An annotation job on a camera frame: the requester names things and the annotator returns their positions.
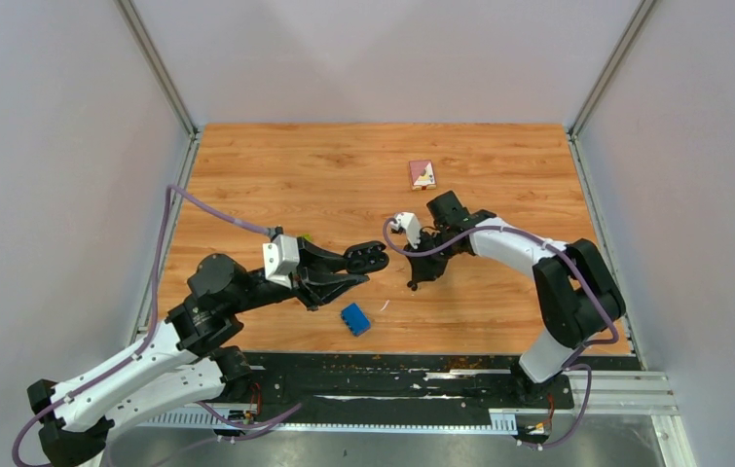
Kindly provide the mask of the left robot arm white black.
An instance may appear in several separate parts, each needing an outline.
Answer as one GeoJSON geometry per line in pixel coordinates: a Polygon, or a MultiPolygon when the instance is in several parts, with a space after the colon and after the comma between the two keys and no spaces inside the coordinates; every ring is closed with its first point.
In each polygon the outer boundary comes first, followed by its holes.
{"type": "Polygon", "coordinates": [[[369,273],[387,267],[385,245],[369,241],[338,254],[279,234],[263,246],[263,266],[247,270],[211,254],[188,280],[189,295],[153,320],[149,332],[96,367],[27,389],[41,448],[52,466],[78,466],[107,442],[158,413],[219,395],[244,400],[252,389],[243,355],[223,344],[239,333],[239,314],[295,299],[315,311],[369,273]]]}

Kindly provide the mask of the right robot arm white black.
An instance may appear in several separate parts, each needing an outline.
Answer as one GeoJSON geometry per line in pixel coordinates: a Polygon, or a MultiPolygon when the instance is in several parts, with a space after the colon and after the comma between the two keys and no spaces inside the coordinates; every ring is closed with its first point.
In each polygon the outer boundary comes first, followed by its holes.
{"type": "Polygon", "coordinates": [[[460,254],[494,260],[533,281],[543,329],[511,369],[516,402],[536,405],[547,396],[549,382],[585,349],[619,341],[616,323],[626,313],[625,301],[592,241],[565,243],[529,233],[492,211],[470,211],[452,191],[427,209],[429,227],[416,214],[399,212],[384,228],[385,234],[406,238],[398,251],[412,268],[410,289],[440,278],[460,254]]]}

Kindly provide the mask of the black earbud case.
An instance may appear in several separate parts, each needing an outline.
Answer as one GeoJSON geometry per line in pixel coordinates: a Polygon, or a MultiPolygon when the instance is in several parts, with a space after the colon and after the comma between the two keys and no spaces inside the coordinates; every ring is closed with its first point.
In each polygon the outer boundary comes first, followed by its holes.
{"type": "Polygon", "coordinates": [[[378,272],[389,264],[386,245],[377,240],[355,244],[343,256],[346,259],[346,271],[350,274],[378,272]]]}

